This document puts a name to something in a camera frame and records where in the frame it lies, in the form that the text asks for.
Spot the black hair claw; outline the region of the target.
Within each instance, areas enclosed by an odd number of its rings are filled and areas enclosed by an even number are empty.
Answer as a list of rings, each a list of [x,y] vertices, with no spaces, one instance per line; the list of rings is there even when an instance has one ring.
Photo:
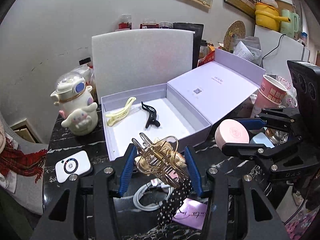
[[[150,125],[159,127],[161,124],[157,120],[157,112],[155,108],[153,108],[152,106],[146,105],[143,102],[141,102],[141,104],[142,104],[142,110],[147,111],[149,113],[148,119],[146,121],[145,129],[148,129]]]

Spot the light blue box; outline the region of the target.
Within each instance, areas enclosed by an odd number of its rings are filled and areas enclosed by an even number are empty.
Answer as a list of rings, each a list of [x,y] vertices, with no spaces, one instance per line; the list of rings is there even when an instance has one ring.
[[[271,140],[262,132],[255,135],[250,141],[250,144],[264,144],[266,147],[274,148],[274,144]]]

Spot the yellow pot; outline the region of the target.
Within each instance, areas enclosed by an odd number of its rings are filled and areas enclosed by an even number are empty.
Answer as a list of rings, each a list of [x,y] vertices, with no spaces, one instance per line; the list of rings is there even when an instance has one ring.
[[[255,23],[258,26],[279,31],[281,22],[289,22],[288,17],[281,17],[277,8],[258,2],[255,4]]]

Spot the dark-filled jar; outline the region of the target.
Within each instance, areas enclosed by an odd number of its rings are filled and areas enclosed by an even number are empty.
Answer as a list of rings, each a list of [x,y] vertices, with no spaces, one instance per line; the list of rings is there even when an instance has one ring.
[[[140,24],[140,29],[157,29],[159,28],[159,24],[156,22],[154,18],[145,18],[143,22]]]

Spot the pink round compact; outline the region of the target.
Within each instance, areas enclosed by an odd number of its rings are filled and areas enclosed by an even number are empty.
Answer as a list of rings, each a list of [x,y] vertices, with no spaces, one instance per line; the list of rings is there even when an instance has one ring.
[[[215,142],[220,150],[226,143],[248,144],[249,134],[240,122],[226,119],[216,129]]]

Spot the grey chair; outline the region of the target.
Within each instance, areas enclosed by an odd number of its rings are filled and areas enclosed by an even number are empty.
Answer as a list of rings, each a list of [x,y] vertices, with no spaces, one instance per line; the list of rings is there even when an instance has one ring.
[[[47,144],[36,144],[29,142],[17,135],[7,124],[3,116],[1,115],[1,123],[5,132],[13,137],[18,143],[18,148],[24,153],[34,153],[39,150],[48,148]],[[17,175],[17,185],[15,193],[9,193],[18,204],[25,207],[32,213],[42,215],[43,214],[43,179],[40,178],[35,182],[35,176],[25,177]]]

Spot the cream hair clip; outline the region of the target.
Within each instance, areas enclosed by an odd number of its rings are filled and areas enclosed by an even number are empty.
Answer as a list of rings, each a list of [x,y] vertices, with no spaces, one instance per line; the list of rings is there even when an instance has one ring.
[[[107,125],[111,127],[117,122],[123,120],[129,114],[131,106],[135,101],[136,97],[130,97],[123,108],[116,112],[106,113],[105,117],[107,118]]]

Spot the black polka dot hair clip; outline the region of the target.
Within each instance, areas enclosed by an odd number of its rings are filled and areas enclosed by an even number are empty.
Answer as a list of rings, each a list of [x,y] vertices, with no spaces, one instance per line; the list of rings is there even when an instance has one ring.
[[[168,200],[165,200],[157,215],[157,222],[159,226],[170,224],[177,210],[183,205],[185,198],[187,198],[193,190],[190,179],[185,180],[171,193]]]

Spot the lower pink panda cup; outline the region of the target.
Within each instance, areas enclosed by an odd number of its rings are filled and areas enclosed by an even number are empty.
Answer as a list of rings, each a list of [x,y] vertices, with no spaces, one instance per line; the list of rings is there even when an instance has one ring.
[[[272,100],[264,96],[264,94],[261,93],[260,89],[258,89],[257,99],[252,109],[251,118],[254,118],[257,114],[259,114],[263,108],[279,108],[279,106],[279,103],[273,102]]]

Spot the glass mug with cartoon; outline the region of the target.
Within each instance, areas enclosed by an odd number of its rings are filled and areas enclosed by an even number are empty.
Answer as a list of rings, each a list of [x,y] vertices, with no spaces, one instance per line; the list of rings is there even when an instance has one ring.
[[[284,144],[289,140],[289,133],[271,128],[265,129],[265,135],[275,146]]]

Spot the woven round trivet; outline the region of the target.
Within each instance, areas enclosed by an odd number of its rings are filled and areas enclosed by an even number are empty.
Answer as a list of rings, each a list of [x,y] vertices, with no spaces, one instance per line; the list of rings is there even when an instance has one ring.
[[[246,37],[246,27],[244,22],[237,20],[233,22],[227,29],[224,39],[223,47],[225,50],[229,51],[230,45],[235,38],[245,38]]]

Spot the green electric kettle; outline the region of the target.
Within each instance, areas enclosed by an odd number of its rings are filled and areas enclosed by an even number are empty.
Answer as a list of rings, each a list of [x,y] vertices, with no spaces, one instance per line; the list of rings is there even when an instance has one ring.
[[[290,21],[281,22],[280,32],[285,34],[287,37],[294,39],[295,35],[300,32],[300,16],[287,9],[281,10],[281,16],[288,17]]]

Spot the gold metal hair claw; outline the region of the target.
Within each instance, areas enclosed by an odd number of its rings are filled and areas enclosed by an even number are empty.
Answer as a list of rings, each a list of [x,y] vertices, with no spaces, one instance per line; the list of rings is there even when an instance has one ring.
[[[140,133],[142,144],[133,138],[138,156],[135,158],[137,170],[145,175],[154,175],[165,184],[179,188],[189,179],[184,157],[178,152],[178,139],[168,136],[152,142],[144,133]]]

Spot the white Cinnamoroll bottle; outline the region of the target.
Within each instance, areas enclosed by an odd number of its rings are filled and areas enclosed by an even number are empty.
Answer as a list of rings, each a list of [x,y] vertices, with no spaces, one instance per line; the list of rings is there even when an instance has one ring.
[[[92,86],[78,72],[68,72],[60,76],[50,97],[60,108],[63,121],[61,126],[74,135],[91,133],[98,123],[97,107],[91,94]]]

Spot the purple Manta Ray box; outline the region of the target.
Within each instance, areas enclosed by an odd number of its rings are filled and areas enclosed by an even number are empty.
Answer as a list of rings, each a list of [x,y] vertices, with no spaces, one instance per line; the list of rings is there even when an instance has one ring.
[[[206,217],[207,204],[186,198],[183,205],[176,211],[172,221],[201,230]]]

